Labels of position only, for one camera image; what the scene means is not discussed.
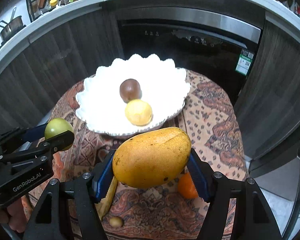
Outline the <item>person's left hand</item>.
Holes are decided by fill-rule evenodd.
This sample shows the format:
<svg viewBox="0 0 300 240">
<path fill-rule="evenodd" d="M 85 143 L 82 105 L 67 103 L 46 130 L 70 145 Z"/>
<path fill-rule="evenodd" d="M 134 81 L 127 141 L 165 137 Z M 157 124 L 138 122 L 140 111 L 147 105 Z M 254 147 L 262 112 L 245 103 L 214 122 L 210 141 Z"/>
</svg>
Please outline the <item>person's left hand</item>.
<svg viewBox="0 0 300 240">
<path fill-rule="evenodd" d="M 0 209 L 0 223 L 8 224 L 13 231 L 18 233 L 25 231 L 27 218 L 21 198 L 6 207 L 6 211 Z"/>
</svg>

